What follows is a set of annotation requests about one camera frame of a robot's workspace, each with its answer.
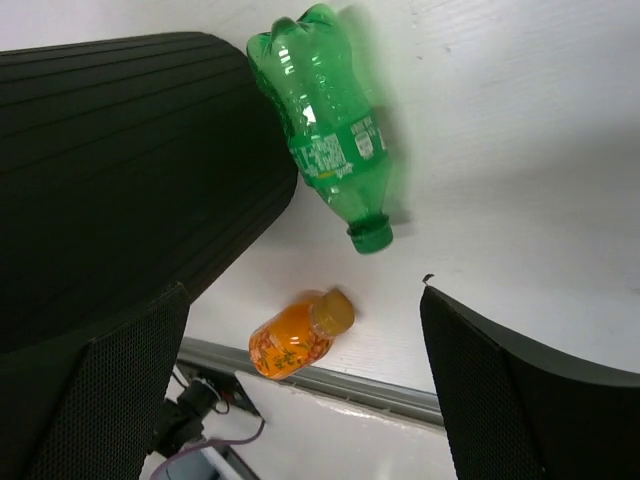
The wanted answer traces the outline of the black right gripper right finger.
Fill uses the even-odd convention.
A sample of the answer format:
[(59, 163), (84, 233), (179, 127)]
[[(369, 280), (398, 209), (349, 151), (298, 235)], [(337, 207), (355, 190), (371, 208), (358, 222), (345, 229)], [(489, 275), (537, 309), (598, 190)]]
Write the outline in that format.
[(638, 478), (638, 374), (546, 346), (432, 286), (420, 317), (458, 478)]

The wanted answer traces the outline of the green plastic bottle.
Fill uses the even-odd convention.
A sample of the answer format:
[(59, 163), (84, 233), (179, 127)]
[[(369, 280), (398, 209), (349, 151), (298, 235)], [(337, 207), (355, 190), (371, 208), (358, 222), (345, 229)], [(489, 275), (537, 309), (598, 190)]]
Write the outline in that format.
[(358, 253), (388, 247), (391, 160), (337, 15), (320, 3), (297, 20), (282, 17), (252, 36), (246, 53), (304, 182), (346, 223)]

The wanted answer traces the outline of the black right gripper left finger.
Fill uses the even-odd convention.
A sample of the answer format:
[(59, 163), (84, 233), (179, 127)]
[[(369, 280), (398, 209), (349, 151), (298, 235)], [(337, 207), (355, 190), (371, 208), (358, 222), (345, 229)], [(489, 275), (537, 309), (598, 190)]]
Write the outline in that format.
[(190, 307), (180, 283), (1, 356), (4, 479), (136, 479)]

